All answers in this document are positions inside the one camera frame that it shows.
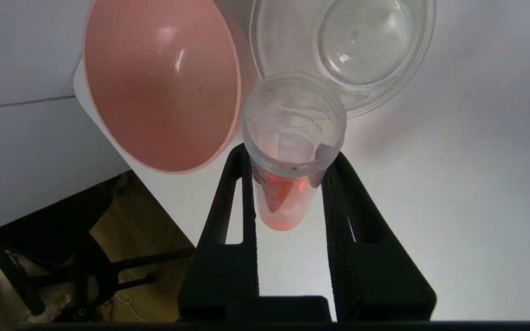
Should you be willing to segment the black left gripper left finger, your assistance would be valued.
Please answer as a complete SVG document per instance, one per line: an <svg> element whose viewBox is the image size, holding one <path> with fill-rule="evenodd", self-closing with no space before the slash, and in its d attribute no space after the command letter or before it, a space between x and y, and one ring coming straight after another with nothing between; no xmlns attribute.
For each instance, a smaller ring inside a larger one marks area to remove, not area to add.
<svg viewBox="0 0 530 331"><path fill-rule="evenodd" d="M242 243L227 245L236 184L242 182ZM223 321L230 303L259 297L256 210L244 144L229 153L193 260L179 289L179 317Z"/></svg>

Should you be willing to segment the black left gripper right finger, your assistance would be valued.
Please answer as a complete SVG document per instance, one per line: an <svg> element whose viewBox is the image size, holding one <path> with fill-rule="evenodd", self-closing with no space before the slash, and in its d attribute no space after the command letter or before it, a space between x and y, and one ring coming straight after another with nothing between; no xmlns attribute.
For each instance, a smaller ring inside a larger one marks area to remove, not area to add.
<svg viewBox="0 0 530 331"><path fill-rule="evenodd" d="M430 320L435 291L343 153L328 168L322 194L337 320Z"/></svg>

